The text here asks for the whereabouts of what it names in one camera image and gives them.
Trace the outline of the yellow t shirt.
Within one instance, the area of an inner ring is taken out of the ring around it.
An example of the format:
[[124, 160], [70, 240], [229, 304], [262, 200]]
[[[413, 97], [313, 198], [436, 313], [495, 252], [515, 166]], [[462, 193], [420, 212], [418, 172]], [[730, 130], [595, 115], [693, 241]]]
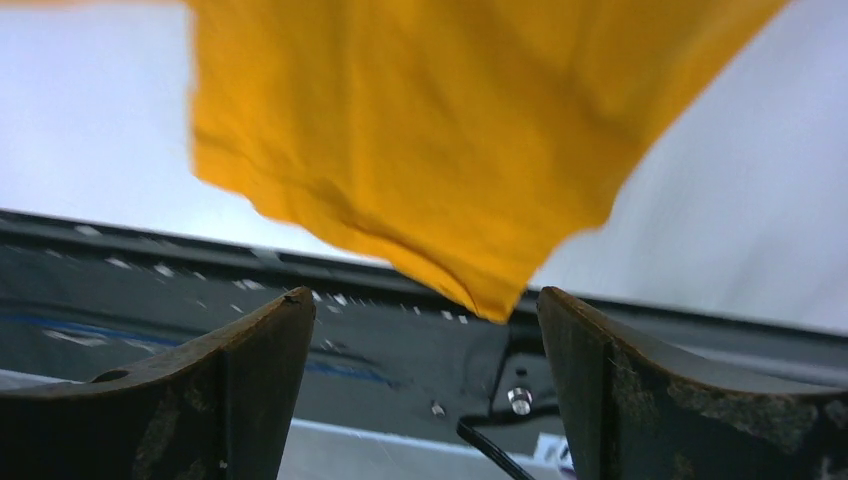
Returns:
[[779, 1], [194, 1], [196, 176], [504, 322]]

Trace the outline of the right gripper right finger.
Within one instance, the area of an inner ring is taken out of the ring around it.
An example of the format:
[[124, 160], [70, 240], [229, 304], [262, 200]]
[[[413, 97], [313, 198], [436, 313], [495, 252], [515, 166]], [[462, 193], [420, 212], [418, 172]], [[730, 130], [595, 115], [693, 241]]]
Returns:
[[581, 479], [843, 479], [847, 341], [608, 301], [537, 300]]

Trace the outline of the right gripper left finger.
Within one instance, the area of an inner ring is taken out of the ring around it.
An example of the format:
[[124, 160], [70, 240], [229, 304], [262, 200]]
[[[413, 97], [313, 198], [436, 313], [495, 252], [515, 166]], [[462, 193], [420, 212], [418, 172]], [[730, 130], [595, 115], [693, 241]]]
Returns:
[[5, 479], [273, 479], [313, 334], [306, 288], [86, 383], [1, 395]]

